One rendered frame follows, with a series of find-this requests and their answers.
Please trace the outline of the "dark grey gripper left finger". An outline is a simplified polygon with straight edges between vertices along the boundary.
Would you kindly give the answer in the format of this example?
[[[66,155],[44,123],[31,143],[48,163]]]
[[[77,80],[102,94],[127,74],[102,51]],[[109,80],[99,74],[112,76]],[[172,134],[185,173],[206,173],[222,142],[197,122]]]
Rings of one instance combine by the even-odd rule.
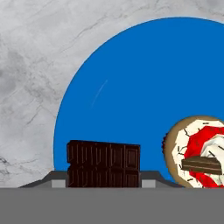
[[[50,171],[40,180],[22,185],[22,188],[66,188],[68,176],[65,171]]]

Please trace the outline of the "cupcake with red white frosting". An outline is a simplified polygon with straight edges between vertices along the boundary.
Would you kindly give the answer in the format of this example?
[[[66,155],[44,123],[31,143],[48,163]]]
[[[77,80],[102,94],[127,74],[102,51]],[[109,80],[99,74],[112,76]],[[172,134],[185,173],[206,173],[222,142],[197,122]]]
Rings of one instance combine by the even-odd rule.
[[[224,188],[224,121],[196,115],[177,122],[164,136],[169,173],[187,188]]]

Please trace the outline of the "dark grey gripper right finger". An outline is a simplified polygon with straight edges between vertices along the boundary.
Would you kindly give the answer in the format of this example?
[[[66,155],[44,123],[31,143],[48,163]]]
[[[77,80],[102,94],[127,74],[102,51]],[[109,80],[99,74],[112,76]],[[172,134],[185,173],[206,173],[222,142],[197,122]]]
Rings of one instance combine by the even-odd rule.
[[[140,186],[142,188],[182,188],[182,185],[164,179],[159,171],[140,171]]]

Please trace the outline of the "blue round plate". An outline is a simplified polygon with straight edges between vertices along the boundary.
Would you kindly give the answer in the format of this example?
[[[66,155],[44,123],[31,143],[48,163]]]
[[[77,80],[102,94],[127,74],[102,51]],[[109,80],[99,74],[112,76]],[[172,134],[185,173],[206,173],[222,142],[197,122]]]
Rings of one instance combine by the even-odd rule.
[[[224,24],[190,17],[136,25],[99,47],[73,77],[54,131],[54,166],[71,140],[140,146],[140,171],[173,183],[165,135],[190,116],[224,121]]]

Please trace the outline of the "dark brown chocolate bar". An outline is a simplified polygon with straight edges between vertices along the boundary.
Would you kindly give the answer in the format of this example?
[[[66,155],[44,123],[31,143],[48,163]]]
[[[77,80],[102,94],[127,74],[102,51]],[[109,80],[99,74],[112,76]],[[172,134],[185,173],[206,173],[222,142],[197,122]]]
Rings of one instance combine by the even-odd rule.
[[[66,152],[68,187],[139,187],[138,144],[71,140]]]

